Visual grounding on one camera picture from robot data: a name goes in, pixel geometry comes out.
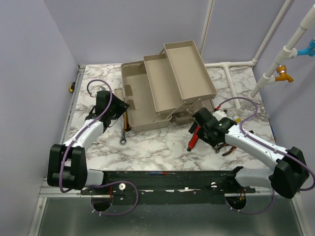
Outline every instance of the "red tool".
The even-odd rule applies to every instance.
[[[187,151],[191,151],[193,149],[193,147],[196,145],[196,143],[197,143],[197,141],[199,139],[199,137],[197,135],[199,129],[200,129],[200,126],[197,126],[195,128],[195,131],[194,131],[194,133],[192,135],[192,138],[191,138],[191,140],[188,143]]]

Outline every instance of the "screwdriver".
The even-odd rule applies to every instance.
[[[175,173],[164,172],[164,171],[148,172],[148,174],[151,176],[175,175]]]

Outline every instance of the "metal wrench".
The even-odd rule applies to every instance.
[[[121,136],[120,136],[120,140],[119,140],[119,143],[120,145],[126,145],[127,143],[127,140],[126,140],[126,137],[125,137],[125,115],[123,114],[121,117],[121,126],[122,126],[122,130],[121,130]]]

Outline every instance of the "toolbox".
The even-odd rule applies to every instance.
[[[210,100],[217,90],[193,40],[165,43],[159,54],[124,63],[121,70],[134,132],[167,127],[172,117],[181,118],[177,124],[190,122],[193,112],[204,104],[214,109]]]

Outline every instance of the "blue faucet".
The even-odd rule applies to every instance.
[[[315,56],[315,38],[310,41],[310,44],[306,49],[298,50],[297,55],[309,55],[310,57]]]

